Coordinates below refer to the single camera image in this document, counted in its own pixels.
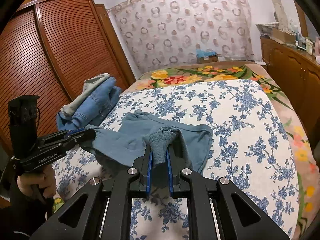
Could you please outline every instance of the person's left hand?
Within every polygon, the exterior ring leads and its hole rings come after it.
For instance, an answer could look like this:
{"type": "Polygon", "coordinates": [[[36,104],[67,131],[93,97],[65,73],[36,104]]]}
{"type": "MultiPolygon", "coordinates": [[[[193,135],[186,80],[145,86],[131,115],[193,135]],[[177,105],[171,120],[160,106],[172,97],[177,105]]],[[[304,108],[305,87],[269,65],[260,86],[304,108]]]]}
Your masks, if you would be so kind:
{"type": "Polygon", "coordinates": [[[57,192],[55,172],[51,165],[46,166],[42,173],[25,173],[18,176],[17,184],[19,190],[26,196],[31,197],[33,190],[31,185],[39,185],[39,188],[45,188],[44,198],[53,197],[57,192]]]}

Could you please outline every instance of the patterned curtain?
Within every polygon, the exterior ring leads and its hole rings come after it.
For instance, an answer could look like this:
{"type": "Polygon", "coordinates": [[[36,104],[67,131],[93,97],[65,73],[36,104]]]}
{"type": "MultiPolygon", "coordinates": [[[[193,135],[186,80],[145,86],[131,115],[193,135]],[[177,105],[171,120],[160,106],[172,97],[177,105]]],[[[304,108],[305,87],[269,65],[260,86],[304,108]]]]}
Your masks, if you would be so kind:
{"type": "Polygon", "coordinates": [[[128,0],[109,12],[142,73],[194,64],[197,49],[253,58],[247,0],[128,0]]]}

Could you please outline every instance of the blue floral pattern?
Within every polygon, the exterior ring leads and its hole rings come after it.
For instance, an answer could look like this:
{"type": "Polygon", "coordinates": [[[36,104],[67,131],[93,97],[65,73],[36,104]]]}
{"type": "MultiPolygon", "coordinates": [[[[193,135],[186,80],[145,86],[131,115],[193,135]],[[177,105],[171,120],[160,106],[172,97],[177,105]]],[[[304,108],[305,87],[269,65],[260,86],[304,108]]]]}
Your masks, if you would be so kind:
{"type": "MultiPolygon", "coordinates": [[[[127,112],[213,131],[204,177],[229,178],[289,236],[298,217],[298,179],[284,127],[259,84],[251,80],[215,81],[156,88],[123,95],[102,122],[117,131],[127,112]]],[[[90,178],[108,178],[93,155],[75,147],[55,162],[58,192],[71,197],[90,178]]],[[[150,199],[132,201],[130,240],[188,239],[185,199],[153,189],[150,199]]]]}

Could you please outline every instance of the beige floral blanket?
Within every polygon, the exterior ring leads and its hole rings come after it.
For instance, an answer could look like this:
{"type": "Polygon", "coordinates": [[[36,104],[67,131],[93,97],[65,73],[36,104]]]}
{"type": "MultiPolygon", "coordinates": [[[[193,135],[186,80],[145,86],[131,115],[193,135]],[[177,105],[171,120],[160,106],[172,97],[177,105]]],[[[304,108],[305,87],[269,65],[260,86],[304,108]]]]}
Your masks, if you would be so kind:
{"type": "Polygon", "coordinates": [[[320,208],[319,169],[299,117],[293,110],[289,99],[262,66],[247,61],[224,61],[161,69],[143,74],[124,93],[230,79],[256,81],[269,97],[288,135],[299,180],[299,215],[293,237],[293,239],[298,239],[320,208]]]}

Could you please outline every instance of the clothes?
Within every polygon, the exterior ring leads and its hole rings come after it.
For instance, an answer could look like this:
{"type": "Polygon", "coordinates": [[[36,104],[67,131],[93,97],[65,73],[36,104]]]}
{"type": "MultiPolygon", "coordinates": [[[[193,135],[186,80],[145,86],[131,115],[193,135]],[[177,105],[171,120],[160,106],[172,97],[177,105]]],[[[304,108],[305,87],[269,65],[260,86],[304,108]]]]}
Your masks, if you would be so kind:
{"type": "Polygon", "coordinates": [[[81,95],[79,95],[75,100],[73,100],[70,104],[63,106],[60,111],[64,114],[64,116],[73,116],[78,107],[82,104],[82,102],[106,79],[108,79],[110,75],[108,73],[103,73],[94,78],[90,78],[84,81],[83,89],[81,95]]]}
{"type": "Polygon", "coordinates": [[[105,80],[82,102],[71,117],[58,112],[58,130],[76,130],[87,124],[100,125],[119,101],[121,88],[114,86],[115,83],[114,77],[105,80]]]}
{"type": "Polygon", "coordinates": [[[80,147],[95,154],[97,161],[111,173],[123,166],[131,167],[135,158],[144,155],[146,144],[151,146],[154,164],[164,163],[166,149],[174,140],[181,145],[181,152],[175,154],[201,173],[208,159],[213,133],[205,124],[191,126],[149,113],[127,113],[118,132],[92,125],[86,128],[94,128],[96,138],[80,147]]]}
{"type": "Polygon", "coordinates": [[[10,204],[0,209],[0,239],[29,239],[45,222],[46,207],[21,193],[16,181],[11,184],[10,204]]]}

